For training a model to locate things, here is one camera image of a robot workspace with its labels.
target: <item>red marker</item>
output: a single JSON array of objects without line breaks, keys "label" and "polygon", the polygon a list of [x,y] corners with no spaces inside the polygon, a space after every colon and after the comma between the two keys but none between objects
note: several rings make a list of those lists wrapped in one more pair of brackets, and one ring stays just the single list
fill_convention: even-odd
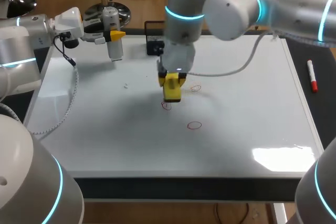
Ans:
[{"label": "red marker", "polygon": [[307,65],[308,65],[308,71],[309,71],[309,76],[310,76],[311,89],[314,93],[316,93],[318,91],[318,88],[317,88],[317,82],[316,82],[315,73],[314,73],[313,62],[311,60],[308,60]]}]

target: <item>cable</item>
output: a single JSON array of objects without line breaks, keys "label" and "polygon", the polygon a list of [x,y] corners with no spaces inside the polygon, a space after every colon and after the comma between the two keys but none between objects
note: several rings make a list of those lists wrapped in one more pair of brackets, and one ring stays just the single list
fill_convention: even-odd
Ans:
[{"label": "cable", "polygon": [[250,212],[250,205],[248,203],[246,203],[246,213],[245,213],[244,217],[241,219],[241,221],[238,222],[238,224],[243,224],[244,223],[244,221],[246,220],[249,212]]},{"label": "cable", "polygon": [[227,73],[206,74],[206,73],[193,73],[193,72],[189,72],[188,74],[190,74],[191,76],[202,76],[202,77],[222,77],[222,76],[230,76],[232,74],[236,74],[236,73],[239,73],[239,72],[243,71],[250,64],[250,62],[252,61],[252,59],[253,59],[253,57],[254,57],[254,55],[256,53],[257,47],[258,47],[261,39],[265,35],[267,35],[269,33],[270,33],[270,31],[265,31],[265,32],[263,32],[262,34],[259,35],[259,37],[257,38],[257,40],[256,40],[256,42],[255,42],[255,44],[253,46],[253,49],[252,49],[252,52],[251,52],[249,58],[247,59],[247,61],[245,62],[245,64],[242,67],[238,68],[237,70],[234,70],[234,71],[231,71],[231,72],[227,72]]},{"label": "cable", "polygon": [[78,83],[79,83],[79,74],[78,74],[78,69],[77,67],[73,67],[74,71],[75,71],[75,74],[76,74],[76,83],[75,83],[75,88],[73,89],[74,93],[72,95],[72,98],[71,98],[71,101],[70,101],[70,104],[68,106],[68,109],[66,111],[66,113],[64,114],[63,118],[53,127],[47,129],[47,130],[44,130],[44,131],[29,131],[31,134],[33,135],[41,135],[41,134],[45,134],[45,133],[48,133],[48,132],[52,132],[54,131],[55,129],[57,129],[58,126],[60,126],[64,121],[65,119],[68,117],[69,113],[70,113],[70,110],[74,104],[74,101],[75,101],[75,98],[76,98],[76,94],[77,94],[77,88],[78,88]]},{"label": "cable", "polygon": [[0,64],[0,67],[2,67],[5,70],[5,74],[6,74],[6,78],[7,78],[7,81],[6,81],[7,86],[6,86],[5,94],[0,98],[0,102],[2,102],[6,98],[6,96],[8,96],[11,85],[10,85],[10,76],[9,76],[9,72],[8,72],[7,68],[2,64]]},{"label": "cable", "polygon": [[17,116],[17,114],[10,107],[8,107],[7,105],[5,105],[3,103],[0,103],[0,108],[2,108],[5,111],[7,111],[8,114],[11,115],[11,118],[15,119],[18,122],[21,122],[20,119],[19,119],[19,117]]},{"label": "cable", "polygon": [[[45,133],[51,133],[52,131],[54,131],[55,129],[57,129],[64,121],[65,119],[68,117],[69,113],[70,113],[70,110],[74,104],[74,101],[75,101],[75,98],[76,98],[76,94],[77,94],[77,89],[78,89],[78,84],[79,84],[79,73],[78,73],[78,69],[76,67],[76,63],[73,59],[69,58],[65,52],[64,52],[64,43],[63,43],[63,51],[59,50],[59,48],[55,45],[55,40],[56,38],[60,37],[60,35],[57,35],[54,37],[53,39],[53,44],[54,46],[57,48],[58,51],[60,51],[63,55],[63,57],[73,66],[73,70],[75,71],[75,74],[76,74],[76,83],[75,83],[75,88],[73,89],[74,93],[72,95],[72,98],[71,98],[71,101],[70,101],[70,104],[68,106],[68,109],[66,111],[66,113],[64,114],[63,118],[53,127],[47,129],[47,130],[44,130],[44,131],[37,131],[37,132],[34,132],[34,131],[30,131],[28,130],[31,134],[33,135],[41,135],[41,134],[45,134]],[[15,119],[16,121],[20,122],[20,119],[19,117],[17,116],[17,114],[10,108],[8,107],[7,105],[4,105],[3,103],[0,103],[0,108],[3,108],[4,110],[6,110],[13,119]]]},{"label": "cable", "polygon": [[214,215],[215,215],[215,219],[216,219],[216,223],[217,224],[222,224],[222,221],[219,217],[219,214],[218,214],[218,203],[215,204],[214,206]]},{"label": "cable", "polygon": [[[70,113],[70,110],[72,108],[72,105],[74,104],[74,101],[75,101],[75,98],[76,98],[76,94],[77,94],[77,89],[78,89],[78,84],[79,84],[79,73],[78,73],[78,69],[76,67],[76,63],[73,59],[71,59],[70,57],[68,57],[66,54],[65,54],[65,49],[64,49],[64,37],[63,36],[66,36],[66,35],[62,35],[62,34],[59,34],[59,35],[56,35],[54,37],[54,39],[52,40],[52,43],[54,44],[55,48],[63,55],[63,57],[73,66],[73,70],[75,71],[75,74],[76,74],[76,83],[75,83],[75,88],[73,89],[74,93],[72,95],[72,98],[71,98],[71,101],[69,103],[69,106],[68,106],[68,109],[66,111],[66,113],[64,114],[63,118],[53,127],[47,129],[47,130],[44,130],[44,131],[37,131],[37,132],[32,132],[32,131],[29,131],[31,134],[33,135],[41,135],[41,134],[45,134],[45,133],[51,133],[52,131],[54,131],[55,129],[57,129],[58,126],[60,126],[64,121],[65,119],[68,117],[69,113]],[[60,38],[60,40],[62,41],[62,49],[63,51],[61,51],[57,46],[56,46],[56,39],[57,38]]]}]

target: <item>floor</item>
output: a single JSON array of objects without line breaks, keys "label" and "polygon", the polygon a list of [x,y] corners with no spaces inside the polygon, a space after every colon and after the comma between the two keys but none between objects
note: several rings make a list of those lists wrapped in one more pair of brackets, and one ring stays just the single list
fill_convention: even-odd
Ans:
[{"label": "floor", "polygon": [[[143,28],[147,20],[163,20],[166,0],[114,0],[129,7],[132,12],[129,28]],[[32,14],[47,14],[54,17],[77,6],[84,12],[100,0],[37,0]],[[267,215],[267,205],[249,203],[250,211],[244,224],[273,223]],[[215,214],[215,203],[201,202],[87,202],[84,223],[227,223],[238,224],[246,212],[245,203],[220,203]],[[294,204],[286,204],[288,217],[295,212]]]}]

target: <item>red drawn mark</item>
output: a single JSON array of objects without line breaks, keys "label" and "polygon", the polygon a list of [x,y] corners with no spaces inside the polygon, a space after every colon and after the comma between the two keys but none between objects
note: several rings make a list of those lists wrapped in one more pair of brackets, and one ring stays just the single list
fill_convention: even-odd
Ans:
[{"label": "red drawn mark", "polygon": [[172,104],[169,102],[161,102],[161,106],[162,108],[164,108],[165,110],[171,110],[172,109]]},{"label": "red drawn mark", "polygon": [[202,127],[202,124],[200,122],[190,122],[187,125],[187,128],[190,129],[190,130],[197,130],[200,127]]},{"label": "red drawn mark", "polygon": [[202,88],[201,85],[195,85],[195,86],[190,87],[190,90],[191,90],[191,92],[197,92],[201,88]]}]

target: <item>white table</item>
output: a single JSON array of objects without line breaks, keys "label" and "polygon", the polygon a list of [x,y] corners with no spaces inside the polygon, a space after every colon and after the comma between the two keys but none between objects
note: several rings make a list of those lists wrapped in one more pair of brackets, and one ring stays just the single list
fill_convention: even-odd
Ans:
[{"label": "white table", "polygon": [[[240,67],[255,39],[202,36],[193,71]],[[188,76],[181,103],[169,111],[144,36],[126,36],[123,48],[115,63],[105,45],[81,42],[66,52],[78,64],[78,95],[67,121],[42,143],[73,177],[300,178],[323,152],[284,39],[266,36],[234,76]],[[49,56],[30,130],[54,125],[71,97],[71,65],[55,50]],[[202,127],[188,129],[192,121]]]}]

